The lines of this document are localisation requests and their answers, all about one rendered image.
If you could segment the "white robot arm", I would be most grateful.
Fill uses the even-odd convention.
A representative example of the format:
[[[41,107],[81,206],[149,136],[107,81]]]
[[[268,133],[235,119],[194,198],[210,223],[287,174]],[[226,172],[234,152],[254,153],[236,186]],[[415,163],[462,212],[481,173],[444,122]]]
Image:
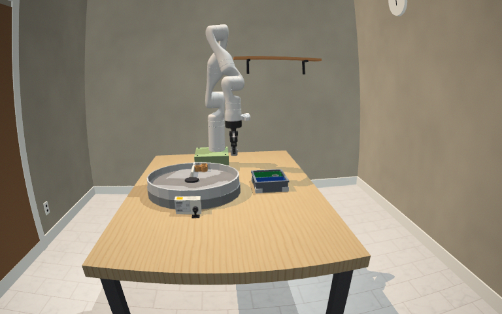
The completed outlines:
[[[244,88],[244,79],[235,67],[233,58],[226,51],[228,35],[229,30],[225,24],[209,26],[206,29],[207,41],[214,53],[209,58],[207,64],[205,105],[210,109],[218,108],[215,113],[208,116],[209,151],[211,152],[225,150],[225,121],[250,120],[249,113],[241,113],[240,97],[234,96],[232,93],[232,91]],[[223,92],[212,92],[214,86],[223,75],[228,76],[222,79],[221,86]],[[225,101],[226,112],[224,117]]]

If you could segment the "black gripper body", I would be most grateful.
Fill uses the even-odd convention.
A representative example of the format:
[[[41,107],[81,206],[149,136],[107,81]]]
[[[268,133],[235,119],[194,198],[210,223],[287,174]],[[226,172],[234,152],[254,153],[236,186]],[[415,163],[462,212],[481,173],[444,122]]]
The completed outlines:
[[[233,136],[233,131],[235,132],[235,136],[237,134],[236,129],[242,127],[242,120],[240,121],[225,121],[225,127],[231,128],[231,136]]]

